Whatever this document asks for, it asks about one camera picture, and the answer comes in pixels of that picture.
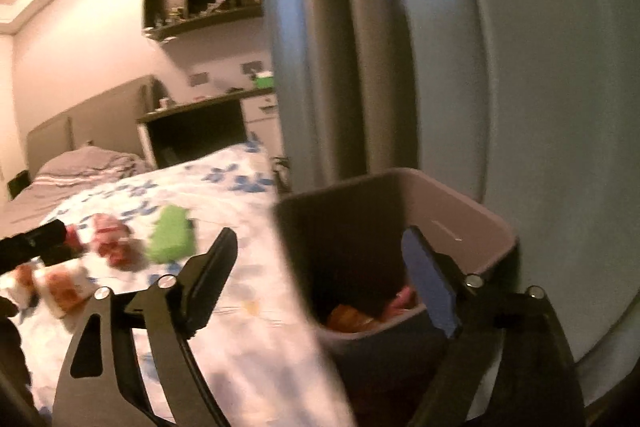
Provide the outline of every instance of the headboard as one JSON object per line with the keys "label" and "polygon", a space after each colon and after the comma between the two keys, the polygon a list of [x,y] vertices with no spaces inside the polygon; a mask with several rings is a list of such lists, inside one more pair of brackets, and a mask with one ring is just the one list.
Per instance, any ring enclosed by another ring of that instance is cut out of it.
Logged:
{"label": "headboard", "polygon": [[27,134],[31,177],[50,159],[89,141],[103,149],[143,157],[136,120],[157,107],[158,93],[158,80],[142,76],[41,123]]}

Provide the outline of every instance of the silver screw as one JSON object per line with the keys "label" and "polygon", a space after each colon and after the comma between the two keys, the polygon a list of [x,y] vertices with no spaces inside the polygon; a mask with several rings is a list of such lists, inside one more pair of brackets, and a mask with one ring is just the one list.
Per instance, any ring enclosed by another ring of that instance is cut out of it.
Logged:
{"label": "silver screw", "polygon": [[107,286],[101,286],[95,291],[94,297],[98,299],[98,301],[101,301],[102,299],[106,299],[110,293],[111,293],[110,288],[107,288]]}
{"label": "silver screw", "polygon": [[158,286],[161,288],[171,288],[175,285],[176,278],[174,275],[163,275],[160,279],[158,279]]}
{"label": "silver screw", "polygon": [[534,299],[544,299],[546,296],[545,291],[540,286],[529,286],[527,294]]}
{"label": "silver screw", "polygon": [[476,275],[475,273],[472,273],[471,275],[466,276],[465,284],[469,288],[475,288],[477,290],[478,288],[484,286],[484,281],[482,280],[482,277]]}

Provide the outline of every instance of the wall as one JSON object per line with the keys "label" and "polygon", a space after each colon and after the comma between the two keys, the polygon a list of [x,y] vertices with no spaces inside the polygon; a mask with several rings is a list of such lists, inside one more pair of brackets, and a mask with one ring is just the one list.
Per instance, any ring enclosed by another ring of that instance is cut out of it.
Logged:
{"label": "wall", "polygon": [[0,204],[6,200],[6,182],[24,169],[15,124],[12,86],[13,38],[0,35]]}
{"label": "wall", "polygon": [[[240,64],[271,68],[262,19],[212,26],[164,45],[142,36],[142,0],[55,0],[14,39],[14,97],[20,136],[62,110],[144,74],[179,102],[249,87]],[[189,87],[188,75],[209,73]]]}

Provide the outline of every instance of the green plush toy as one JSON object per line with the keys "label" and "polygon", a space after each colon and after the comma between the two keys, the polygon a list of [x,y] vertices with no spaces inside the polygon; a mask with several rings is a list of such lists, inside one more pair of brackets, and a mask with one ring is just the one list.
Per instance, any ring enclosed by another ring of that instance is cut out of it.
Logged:
{"label": "green plush toy", "polygon": [[187,209],[174,204],[164,207],[146,247],[146,256],[152,263],[164,264],[195,253],[196,240]]}

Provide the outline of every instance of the brown trash bin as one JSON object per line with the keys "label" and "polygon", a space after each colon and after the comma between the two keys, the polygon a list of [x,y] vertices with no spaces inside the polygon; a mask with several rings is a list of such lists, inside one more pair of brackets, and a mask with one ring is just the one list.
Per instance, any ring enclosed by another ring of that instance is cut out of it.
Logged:
{"label": "brown trash bin", "polygon": [[463,273],[487,273],[516,243],[500,217],[414,169],[293,195],[277,204],[275,214],[302,297],[318,321],[319,342],[352,397],[430,378],[446,346],[424,305],[372,331],[339,333],[323,326],[338,304],[380,315],[407,282],[401,237],[408,226],[419,227]]}

